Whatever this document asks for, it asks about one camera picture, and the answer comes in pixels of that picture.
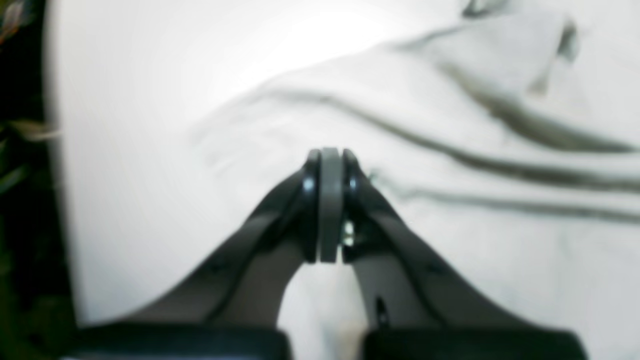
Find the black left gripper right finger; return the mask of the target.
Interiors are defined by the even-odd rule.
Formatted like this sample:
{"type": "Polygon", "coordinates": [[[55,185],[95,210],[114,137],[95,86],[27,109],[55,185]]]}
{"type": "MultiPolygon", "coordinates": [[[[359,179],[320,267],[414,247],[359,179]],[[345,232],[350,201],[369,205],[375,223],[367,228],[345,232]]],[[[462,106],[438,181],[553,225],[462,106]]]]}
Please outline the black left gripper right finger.
{"type": "Polygon", "coordinates": [[[478,291],[414,233],[362,171],[330,150],[330,205],[368,319],[361,360],[585,360],[573,332],[537,325],[478,291]]]}

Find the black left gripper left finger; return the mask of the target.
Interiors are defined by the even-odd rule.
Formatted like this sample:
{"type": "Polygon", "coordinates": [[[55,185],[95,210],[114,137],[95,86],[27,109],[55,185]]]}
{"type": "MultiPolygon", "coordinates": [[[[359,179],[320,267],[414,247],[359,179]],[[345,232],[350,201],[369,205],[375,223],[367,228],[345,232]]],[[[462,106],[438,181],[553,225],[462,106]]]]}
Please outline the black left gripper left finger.
{"type": "Polygon", "coordinates": [[[67,360],[290,360],[277,320],[286,287],[318,253],[322,170],[313,149],[247,220],[158,300],[80,331],[67,360]]]}

